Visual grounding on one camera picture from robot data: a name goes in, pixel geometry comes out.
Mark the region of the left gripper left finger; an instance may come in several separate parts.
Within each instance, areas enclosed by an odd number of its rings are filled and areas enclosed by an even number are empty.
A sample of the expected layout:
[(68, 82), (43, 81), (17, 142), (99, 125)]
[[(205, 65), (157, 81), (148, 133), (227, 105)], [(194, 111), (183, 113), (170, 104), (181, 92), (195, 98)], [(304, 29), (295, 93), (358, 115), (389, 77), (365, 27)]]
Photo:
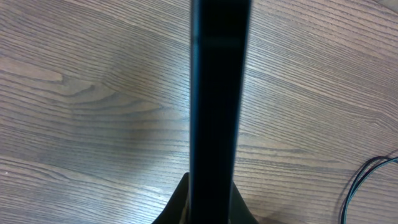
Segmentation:
[(153, 224), (186, 224), (189, 210), (189, 173), (185, 173)]

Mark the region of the blue Galaxy smartphone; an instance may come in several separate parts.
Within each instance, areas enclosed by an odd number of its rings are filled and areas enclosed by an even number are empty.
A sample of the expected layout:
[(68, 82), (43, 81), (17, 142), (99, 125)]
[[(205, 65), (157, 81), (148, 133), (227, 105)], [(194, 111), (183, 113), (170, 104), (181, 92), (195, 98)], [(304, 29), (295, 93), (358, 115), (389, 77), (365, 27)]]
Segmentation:
[(229, 219), (251, 4), (192, 1), (190, 223)]

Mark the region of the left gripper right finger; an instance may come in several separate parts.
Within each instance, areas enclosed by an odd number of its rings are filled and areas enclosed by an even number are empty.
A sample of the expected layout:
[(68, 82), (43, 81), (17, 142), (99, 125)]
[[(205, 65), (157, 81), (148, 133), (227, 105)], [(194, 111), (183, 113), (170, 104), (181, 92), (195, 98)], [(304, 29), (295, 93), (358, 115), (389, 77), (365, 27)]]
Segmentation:
[(229, 211), (230, 224), (258, 224), (249, 211), (235, 183), (232, 183), (232, 193)]

